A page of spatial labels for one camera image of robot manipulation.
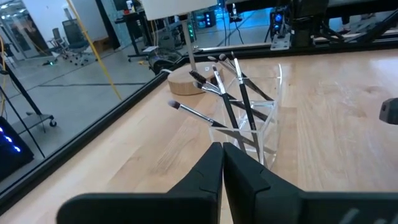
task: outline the floor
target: floor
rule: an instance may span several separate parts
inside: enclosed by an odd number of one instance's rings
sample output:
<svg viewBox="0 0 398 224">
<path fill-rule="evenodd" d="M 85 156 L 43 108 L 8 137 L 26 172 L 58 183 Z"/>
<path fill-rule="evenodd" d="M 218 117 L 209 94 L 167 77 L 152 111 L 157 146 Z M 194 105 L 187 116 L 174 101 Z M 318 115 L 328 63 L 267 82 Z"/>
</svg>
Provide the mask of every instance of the floor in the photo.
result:
<svg viewBox="0 0 398 224">
<path fill-rule="evenodd" d="M 398 126 L 378 118 L 381 103 L 398 96 L 397 61 L 397 50 L 241 60 L 249 77 L 278 63 L 284 74 L 271 171 L 303 190 L 398 191 Z M 211 144 L 208 125 L 169 107 L 170 99 L 214 118 L 215 96 L 176 96 L 164 82 L 0 223 L 53 224 L 63 202 L 88 192 L 168 191 Z M 232 223 L 223 193 L 220 223 Z"/>
<path fill-rule="evenodd" d="M 197 32 L 197 41 L 194 45 L 205 48 L 240 45 L 242 42 L 261 43 L 268 29 L 268 14 L 269 9 L 244 13 L 243 21 L 236 24 L 239 31 L 235 24 L 228 23 L 225 24 L 226 29 L 224 29 L 222 16 L 219 15 L 216 26 Z M 340 25 L 339 19 L 331 20 L 332 28 L 337 29 Z M 134 58 L 131 63 L 127 61 L 126 55 L 133 53 L 133 47 L 127 47 L 116 52 L 105 52 L 102 55 L 103 63 L 122 98 L 130 96 L 155 77 L 147 65 L 139 64 L 143 58 Z M 58 126 L 55 128 L 51 128 L 49 122 L 46 121 L 43 126 L 39 125 L 31 129 L 40 149 L 45 156 L 48 156 L 115 107 L 120 100 L 109 85 L 108 78 L 98 62 L 92 62 L 84 67 L 76 67 L 63 60 L 53 66 L 43 67 L 41 64 L 40 60 L 28 60 L 15 64 L 13 71 L 41 112 L 52 114 L 57 121 Z M 32 111 L 32 108 L 14 88 L 9 78 L 6 77 L 6 79 L 7 95 L 17 112 L 25 117 L 25 112 Z M 18 121 L 8 103 L 6 112 L 3 116 L 7 116 L 11 124 Z M 43 157 L 29 133 L 21 136 L 35 154 L 35 162 L 28 165 L 34 167 L 36 162 L 42 160 Z M 25 170 L 29 169 L 21 169 L 18 174 L 3 181 L 0 184 L 0 193 L 4 190 L 4 186 L 15 182 L 20 177 L 19 174 L 25 173 Z"/>
</svg>

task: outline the wooden table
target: wooden table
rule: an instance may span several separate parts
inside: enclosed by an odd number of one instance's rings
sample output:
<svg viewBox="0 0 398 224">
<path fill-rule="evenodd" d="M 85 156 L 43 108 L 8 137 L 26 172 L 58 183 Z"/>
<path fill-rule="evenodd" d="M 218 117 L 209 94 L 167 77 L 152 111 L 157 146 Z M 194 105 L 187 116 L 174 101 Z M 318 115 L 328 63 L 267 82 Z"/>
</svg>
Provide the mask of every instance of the wooden table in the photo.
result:
<svg viewBox="0 0 398 224">
<path fill-rule="evenodd" d="M 242 61 L 246 74 L 282 64 L 281 139 L 274 171 L 304 190 L 397 191 L 398 126 L 378 120 L 398 96 L 396 50 Z M 85 192 L 166 192 L 210 145 L 208 127 L 167 106 L 169 99 L 211 115 L 209 94 L 173 96 L 165 83 L 0 217 L 54 223 Z M 222 223 L 231 223 L 223 197 Z"/>
</svg>

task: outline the blue led light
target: blue led light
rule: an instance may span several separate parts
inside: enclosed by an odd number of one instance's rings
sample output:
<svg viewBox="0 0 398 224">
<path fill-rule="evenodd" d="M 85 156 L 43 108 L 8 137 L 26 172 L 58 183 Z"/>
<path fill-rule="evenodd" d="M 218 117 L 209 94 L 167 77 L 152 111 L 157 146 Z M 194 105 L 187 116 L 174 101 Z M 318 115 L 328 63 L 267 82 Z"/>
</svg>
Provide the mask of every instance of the blue led light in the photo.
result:
<svg viewBox="0 0 398 224">
<path fill-rule="evenodd" d="M 281 16 L 280 14 L 277 14 L 277 15 L 275 16 L 275 21 L 276 21 L 276 22 L 282 21 L 282 16 Z"/>
<path fill-rule="evenodd" d="M 12 142 L 12 139 L 11 139 L 10 137 L 5 136 L 5 138 L 6 138 L 9 142 Z"/>
</svg>

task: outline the gray floor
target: gray floor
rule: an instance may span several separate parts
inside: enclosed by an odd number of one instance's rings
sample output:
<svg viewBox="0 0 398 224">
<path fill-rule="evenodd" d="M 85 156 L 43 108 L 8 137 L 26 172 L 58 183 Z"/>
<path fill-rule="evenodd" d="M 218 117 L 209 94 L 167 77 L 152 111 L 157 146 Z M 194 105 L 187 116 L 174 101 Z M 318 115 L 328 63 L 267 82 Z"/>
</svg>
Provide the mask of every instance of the gray floor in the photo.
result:
<svg viewBox="0 0 398 224">
<path fill-rule="evenodd" d="M 226 18 L 226 29 L 224 29 L 222 17 L 220 15 L 218 17 L 216 26 L 197 31 L 197 41 L 194 45 L 205 48 L 242 44 L 235 24 L 228 24 Z M 261 43 L 268 30 L 269 9 L 246 12 L 243 14 L 243 21 L 236 25 L 239 27 L 245 44 Z M 332 19 L 330 25 L 332 29 L 337 29 L 341 26 L 341 20 Z M 123 98 L 130 96 L 155 77 L 154 73 L 148 69 L 148 65 L 139 64 L 139 61 L 144 58 L 134 58 L 131 63 L 127 61 L 127 54 L 134 53 L 134 49 L 128 47 L 101 55 L 106 69 Z M 51 128 L 49 122 L 46 121 L 43 126 L 39 125 L 31 129 L 35 140 L 47 157 L 120 101 L 98 62 L 92 61 L 87 66 L 76 67 L 68 61 L 60 60 L 53 66 L 43 67 L 41 64 L 44 61 L 46 58 L 15 63 L 13 71 L 40 110 L 44 114 L 52 114 L 58 123 L 57 127 Z M 25 117 L 25 112 L 32 111 L 32 108 L 13 87 L 8 77 L 6 83 L 6 93 L 11 98 L 12 104 L 18 113 Z M 8 104 L 6 111 L 7 119 L 11 124 L 18 121 Z M 19 174 L 25 174 L 43 159 L 28 133 L 22 134 L 21 137 L 35 153 L 35 161 L 2 182 L 0 193 L 5 186 L 15 182 Z"/>
</svg>

